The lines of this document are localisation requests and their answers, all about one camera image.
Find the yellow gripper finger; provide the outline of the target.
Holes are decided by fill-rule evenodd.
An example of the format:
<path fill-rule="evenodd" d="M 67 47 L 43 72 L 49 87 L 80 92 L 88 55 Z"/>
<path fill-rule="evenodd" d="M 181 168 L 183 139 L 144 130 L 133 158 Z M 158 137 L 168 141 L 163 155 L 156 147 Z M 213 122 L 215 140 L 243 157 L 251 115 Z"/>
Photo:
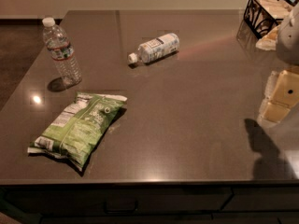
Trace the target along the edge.
<path fill-rule="evenodd" d="M 299 67 L 272 71 L 260 106 L 260 123 L 280 123 L 299 103 Z"/>

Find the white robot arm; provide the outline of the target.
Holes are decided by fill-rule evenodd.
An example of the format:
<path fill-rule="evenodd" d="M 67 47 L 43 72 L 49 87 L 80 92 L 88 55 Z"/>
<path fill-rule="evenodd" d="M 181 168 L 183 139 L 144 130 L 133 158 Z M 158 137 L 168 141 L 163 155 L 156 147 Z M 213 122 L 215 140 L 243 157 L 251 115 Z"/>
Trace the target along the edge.
<path fill-rule="evenodd" d="M 279 124 L 299 103 L 299 5 L 278 28 L 276 53 L 291 67 L 273 71 L 267 80 L 258 116 L 258 122 L 266 127 Z"/>

